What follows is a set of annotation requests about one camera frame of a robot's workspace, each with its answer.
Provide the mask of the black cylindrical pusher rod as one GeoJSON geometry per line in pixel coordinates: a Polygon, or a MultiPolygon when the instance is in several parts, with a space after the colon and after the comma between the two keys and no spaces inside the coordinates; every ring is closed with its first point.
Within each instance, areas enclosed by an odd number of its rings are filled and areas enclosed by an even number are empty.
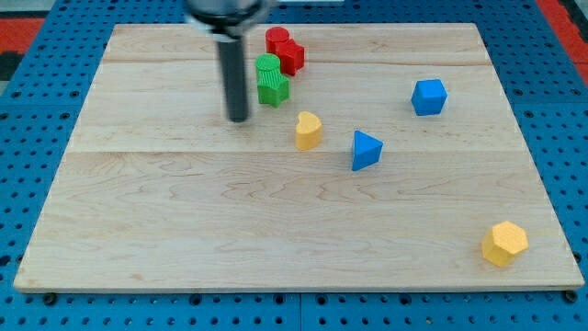
{"type": "Polygon", "coordinates": [[[217,42],[224,87],[227,118],[244,122],[249,118],[249,98],[243,40],[227,38],[217,42]]]}

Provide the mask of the silver black round tool mount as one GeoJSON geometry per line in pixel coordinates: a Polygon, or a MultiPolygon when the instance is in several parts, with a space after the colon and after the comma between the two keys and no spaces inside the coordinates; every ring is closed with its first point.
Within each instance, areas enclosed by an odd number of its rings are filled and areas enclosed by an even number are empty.
{"type": "Polygon", "coordinates": [[[275,5],[275,0],[184,0],[186,23],[217,39],[240,39],[275,5]]]}

